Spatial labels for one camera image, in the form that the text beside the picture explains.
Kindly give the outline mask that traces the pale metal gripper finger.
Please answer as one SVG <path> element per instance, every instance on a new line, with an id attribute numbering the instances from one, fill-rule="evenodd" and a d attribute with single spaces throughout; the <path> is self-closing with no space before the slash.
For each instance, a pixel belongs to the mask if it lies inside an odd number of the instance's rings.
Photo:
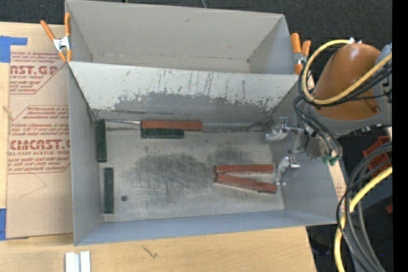
<path id="1" fill-rule="evenodd" d="M 287 117 L 279 117 L 278 122 L 265 134 L 265 141 L 280 141 L 286 138 L 290 133 L 295 132 L 296 126 L 288 124 Z"/>
<path id="2" fill-rule="evenodd" d="M 294 169 L 300 169 L 296 157 L 291 155 L 284 157 L 275 167 L 275 184 L 280 185 L 284 173 Z"/>

